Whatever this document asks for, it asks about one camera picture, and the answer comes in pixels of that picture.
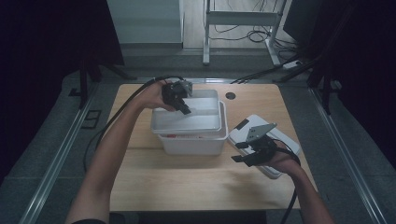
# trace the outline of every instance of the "white wall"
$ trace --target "white wall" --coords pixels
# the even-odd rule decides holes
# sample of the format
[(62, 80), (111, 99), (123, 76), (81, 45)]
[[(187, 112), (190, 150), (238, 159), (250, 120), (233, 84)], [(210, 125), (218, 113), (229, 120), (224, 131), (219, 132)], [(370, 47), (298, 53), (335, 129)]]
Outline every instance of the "white wall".
[(182, 0), (107, 0), (120, 44), (181, 43)]

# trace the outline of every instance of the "gray floor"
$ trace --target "gray floor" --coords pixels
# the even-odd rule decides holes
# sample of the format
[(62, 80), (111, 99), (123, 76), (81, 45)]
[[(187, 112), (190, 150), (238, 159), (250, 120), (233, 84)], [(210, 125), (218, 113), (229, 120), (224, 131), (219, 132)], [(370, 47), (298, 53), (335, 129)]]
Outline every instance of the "gray floor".
[[(211, 80), (205, 78), (221, 78), (220, 80), (229, 82), (271, 67), (271, 61), (265, 51), (217, 51), (214, 52), (210, 66), (202, 65), (200, 51), (154, 49), (152, 52), (156, 51), (157, 54), (149, 50), (143, 51), (146, 52), (145, 56), (125, 53), (126, 66), (122, 67), (128, 74), (142, 77), (138, 82), (162, 75), (181, 75), (194, 78), (197, 82)], [(102, 70), (104, 78), (99, 83), (90, 107), (92, 110), (102, 110), (98, 127), (105, 125), (119, 85), (132, 82), (116, 76), (105, 68)], [(271, 83), (272, 79), (285, 74), (287, 71), (278, 71), (252, 82)], [(305, 85), (308, 75), (309, 73), (301, 74), (278, 86), (318, 185), (318, 191), (337, 223), (374, 223), (319, 114), (315, 98)], [(78, 74), (71, 74), (64, 80), (63, 91), (56, 105), (1, 186), (1, 223), (18, 223), (21, 220), (37, 186), (67, 135), (78, 113), (79, 99), (68, 96), (73, 88), (79, 88)], [(338, 101), (336, 94), (331, 98), (331, 111), (331, 117), (339, 133), (343, 136), (385, 218), (388, 223), (396, 223), (393, 213), (396, 210), (396, 196), (392, 192), (396, 189), (395, 170), (367, 132)], [(43, 206), (37, 213), (36, 223), (64, 222), (69, 205), (84, 176), (82, 157), (85, 146), (97, 130), (79, 130), (48, 198), (42, 199)], [(267, 211), (268, 223), (279, 222), (283, 213), (283, 210)], [(302, 223), (300, 213), (293, 211), (288, 223)]]

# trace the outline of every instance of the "metal rod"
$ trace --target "metal rod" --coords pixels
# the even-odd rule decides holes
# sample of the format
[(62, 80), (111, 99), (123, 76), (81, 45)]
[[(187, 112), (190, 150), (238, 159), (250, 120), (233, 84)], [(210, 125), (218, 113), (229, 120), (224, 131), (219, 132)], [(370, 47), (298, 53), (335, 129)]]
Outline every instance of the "metal rod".
[(337, 127), (335, 126), (334, 122), (332, 121), (332, 117), (327, 114), (327, 112), (323, 109), (320, 102), (320, 96), (318, 90), (309, 89), (310, 93), (314, 96), (316, 105), (319, 111), (319, 114), (322, 116), (323, 121), (328, 128), (332, 140), (334, 141), (338, 152), (340, 153), (340, 157), (346, 166), (346, 169), (355, 184), (355, 187), (361, 196), (361, 199), (366, 207), (373, 223), (378, 224), (386, 224), (388, 223), (385, 219), (381, 209), (378, 206), (378, 202), (371, 192), (367, 182), (364, 179), (364, 176), (361, 173), (358, 165), (353, 160), (352, 156), (349, 153), (347, 145), (345, 144), (341, 134), (338, 132)]
[(92, 98), (96, 94), (98, 85), (99, 83), (92, 83), (87, 103), (78, 111), (69, 131), (67, 132), (66, 137), (64, 138), (64, 141), (59, 147), (55, 157), (47, 169), (47, 172), (44, 174), (40, 184), (38, 185), (32, 200), (29, 202), (25, 212), (23, 213), (20, 224), (34, 224), (37, 221), (44, 203), (50, 195), (50, 191), (56, 181), (56, 178), (58, 177), (58, 174), (64, 165), (64, 161), (70, 151), (70, 148), (76, 139), (78, 130), (81, 127), (85, 116), (87, 115), (88, 109), (92, 103)]

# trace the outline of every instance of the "white plastic bin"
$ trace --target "white plastic bin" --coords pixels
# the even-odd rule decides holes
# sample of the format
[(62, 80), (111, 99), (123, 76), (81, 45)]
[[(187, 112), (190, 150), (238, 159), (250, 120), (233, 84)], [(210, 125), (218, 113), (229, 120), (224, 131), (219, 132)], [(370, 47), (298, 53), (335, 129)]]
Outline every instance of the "white plastic bin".
[(221, 129), (219, 97), (216, 90), (196, 90), (183, 99), (191, 113), (169, 112), (162, 108), (152, 111), (151, 130), (156, 134), (212, 133)]
[(210, 133), (159, 134), (165, 152), (171, 155), (219, 155), (228, 137), (228, 126), (225, 104), (219, 101), (221, 129)]

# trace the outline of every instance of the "wire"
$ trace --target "wire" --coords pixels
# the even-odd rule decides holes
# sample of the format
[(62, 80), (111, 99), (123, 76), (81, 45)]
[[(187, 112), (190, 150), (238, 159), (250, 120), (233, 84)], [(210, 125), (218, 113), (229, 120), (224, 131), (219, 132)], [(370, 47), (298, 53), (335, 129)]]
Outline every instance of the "wire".
[(172, 78), (172, 77), (177, 77), (180, 80), (184, 80), (183, 77), (178, 77), (178, 76), (164, 76), (164, 77), (155, 77), (151, 80), (149, 80), (148, 82), (146, 82), (145, 84), (143, 84), (139, 89), (137, 89), (137, 91), (135, 91), (125, 102), (124, 104), (120, 107), (120, 109), (116, 112), (116, 114), (110, 119), (110, 121), (106, 124), (106, 126), (100, 130), (98, 133), (96, 133), (91, 139), (90, 142), (88, 143), (85, 152), (84, 152), (84, 157), (83, 157), (83, 166), (84, 166), (84, 172), (87, 172), (87, 154), (88, 154), (88, 150), (90, 148), (91, 143), (93, 142), (93, 140), (99, 135), (99, 138), (97, 139), (96, 142), (96, 146), (95, 148), (97, 148), (103, 138), (103, 136), (105, 135), (107, 129), (111, 126), (111, 124), (117, 119), (117, 117), (120, 115), (120, 113), (122, 113), (123, 109), (128, 105), (129, 102), (131, 102), (136, 95), (138, 95), (142, 90), (144, 90), (145, 88), (147, 88), (148, 86), (154, 84), (157, 81), (161, 81), (161, 80), (166, 80), (168, 78)]
[[(288, 145), (286, 145), (285, 142), (283, 142), (283, 141), (280, 140), (280, 139), (274, 139), (274, 140), (275, 140), (275, 141), (279, 141), (279, 142), (285, 144), (285, 146), (286, 146), (286, 148), (287, 148), (287, 149), (285, 149), (285, 148), (277, 147), (277, 148), (276, 148), (276, 151), (289, 154), (289, 155), (291, 156), (291, 158), (292, 158), (294, 161), (296, 161), (296, 162), (301, 166), (300, 159), (299, 159), (298, 156), (291, 150), (291, 148), (290, 148)], [(281, 224), (284, 224), (284, 223), (286, 222), (286, 220), (288, 219), (289, 214), (290, 214), (290, 212), (291, 212), (291, 209), (292, 209), (292, 207), (294, 206), (294, 203), (296, 202), (296, 199), (297, 199), (297, 191), (296, 191), (296, 189), (294, 189), (293, 195), (291, 196), (291, 200), (290, 200), (289, 206), (288, 206), (288, 208), (286, 209), (286, 212), (285, 212), (285, 214), (283, 215), (282, 220), (280, 221)]]

